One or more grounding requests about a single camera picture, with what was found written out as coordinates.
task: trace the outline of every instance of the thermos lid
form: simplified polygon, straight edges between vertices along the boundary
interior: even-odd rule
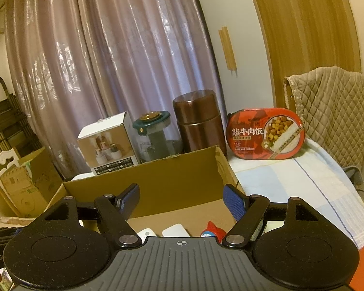
[[[147,131],[150,127],[166,121],[170,118],[168,111],[149,112],[141,115],[139,119],[136,119],[132,126],[137,130],[140,136],[147,135]]]
[[[176,97],[173,107],[177,121],[181,124],[195,124],[210,120],[220,113],[216,94],[211,89],[194,91]]]

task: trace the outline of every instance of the blue and white checkered cloth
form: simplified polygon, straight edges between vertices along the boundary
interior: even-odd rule
[[[364,246],[364,203],[352,183],[331,158],[312,140],[287,160],[242,160],[229,164],[245,193],[260,194],[271,202],[301,197],[351,238]]]

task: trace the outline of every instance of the brown thermos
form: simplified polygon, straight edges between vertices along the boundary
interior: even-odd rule
[[[227,155],[216,94],[211,89],[178,96],[173,101],[185,152],[219,146]]]

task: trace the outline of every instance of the white panel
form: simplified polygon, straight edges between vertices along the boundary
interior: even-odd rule
[[[273,107],[263,34],[253,0],[199,0],[212,40],[228,113]],[[228,27],[237,73],[227,69],[218,30]]]

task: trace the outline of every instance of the brown cardboard box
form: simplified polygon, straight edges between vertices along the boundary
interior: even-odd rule
[[[46,208],[62,184],[45,148],[19,159],[1,177],[4,189],[22,218],[35,218]]]
[[[191,236],[199,236],[209,220],[225,231],[235,224],[222,192],[225,184],[236,186],[237,178],[217,146],[63,183],[49,207],[67,195],[93,201],[119,194],[132,183],[140,186],[141,197],[128,223],[137,232],[151,228],[161,235],[181,223]]]
[[[78,145],[95,175],[138,165],[132,121],[127,112],[85,126]]]

